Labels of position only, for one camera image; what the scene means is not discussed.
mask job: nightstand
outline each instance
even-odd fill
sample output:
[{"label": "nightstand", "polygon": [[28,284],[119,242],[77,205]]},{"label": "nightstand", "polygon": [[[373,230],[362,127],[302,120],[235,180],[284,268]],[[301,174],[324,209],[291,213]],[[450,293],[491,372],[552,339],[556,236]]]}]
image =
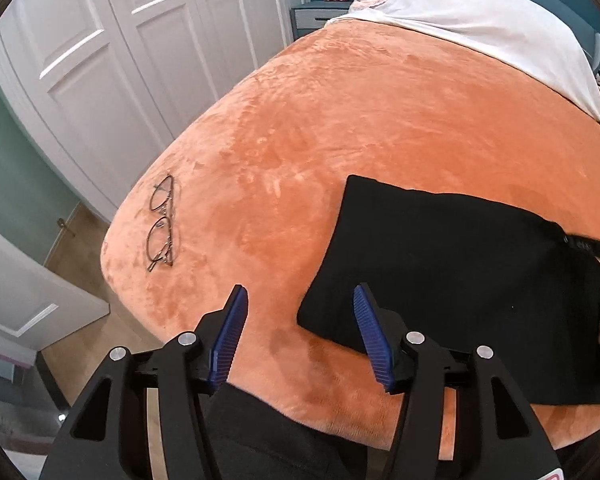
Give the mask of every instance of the nightstand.
[{"label": "nightstand", "polygon": [[349,12],[351,2],[308,2],[291,9],[294,40],[323,28],[331,18]]}]

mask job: wooden floor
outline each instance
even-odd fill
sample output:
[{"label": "wooden floor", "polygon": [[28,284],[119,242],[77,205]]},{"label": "wooden floor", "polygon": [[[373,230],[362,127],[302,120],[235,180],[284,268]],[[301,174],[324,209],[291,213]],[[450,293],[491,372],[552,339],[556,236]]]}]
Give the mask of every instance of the wooden floor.
[{"label": "wooden floor", "polygon": [[[100,248],[109,226],[82,205],[78,206],[68,226],[75,235],[64,232],[46,266],[61,278],[107,301],[111,309],[108,316],[42,351],[66,400],[73,404],[112,348],[126,346],[135,353],[160,348],[162,344],[120,303],[102,276]],[[149,390],[147,405],[154,479],[167,480],[160,441],[157,391]]]}]

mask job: black garment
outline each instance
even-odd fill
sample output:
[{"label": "black garment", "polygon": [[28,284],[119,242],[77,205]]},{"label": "black garment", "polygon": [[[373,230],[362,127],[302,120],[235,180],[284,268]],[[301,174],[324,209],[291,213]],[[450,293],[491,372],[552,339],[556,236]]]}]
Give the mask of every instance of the black garment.
[{"label": "black garment", "polygon": [[300,326],[364,352],[352,309],[361,282],[441,346],[491,346],[530,402],[600,403],[600,264],[558,224],[352,175]]},{"label": "black garment", "polygon": [[302,426],[230,384],[205,411],[222,480],[365,479],[365,446]]}]

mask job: silver screw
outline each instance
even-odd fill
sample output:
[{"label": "silver screw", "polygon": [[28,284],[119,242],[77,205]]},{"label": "silver screw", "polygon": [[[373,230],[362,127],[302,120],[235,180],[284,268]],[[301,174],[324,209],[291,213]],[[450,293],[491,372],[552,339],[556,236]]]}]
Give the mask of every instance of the silver screw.
[{"label": "silver screw", "polygon": [[493,350],[491,350],[491,348],[489,348],[488,346],[478,346],[478,349],[476,351],[478,352],[478,355],[483,359],[491,359],[493,357]]},{"label": "silver screw", "polygon": [[412,345],[421,345],[424,343],[424,334],[421,334],[420,332],[409,332],[406,339]]},{"label": "silver screw", "polygon": [[193,345],[197,339],[198,338],[193,332],[185,332],[184,334],[180,334],[178,336],[178,343],[180,343],[182,346],[189,346]]},{"label": "silver screw", "polygon": [[122,348],[122,346],[115,347],[111,352],[109,352],[109,357],[111,357],[112,361],[120,361],[126,355],[126,350]]}]

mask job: white wardrobe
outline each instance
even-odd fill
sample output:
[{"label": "white wardrobe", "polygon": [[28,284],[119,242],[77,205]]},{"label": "white wardrobe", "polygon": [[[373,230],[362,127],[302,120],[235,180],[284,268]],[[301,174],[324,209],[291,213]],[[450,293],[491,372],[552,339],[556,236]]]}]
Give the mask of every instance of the white wardrobe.
[{"label": "white wardrobe", "polygon": [[111,220],[190,123],[291,41],[305,0],[14,0],[0,86],[32,140]]}]

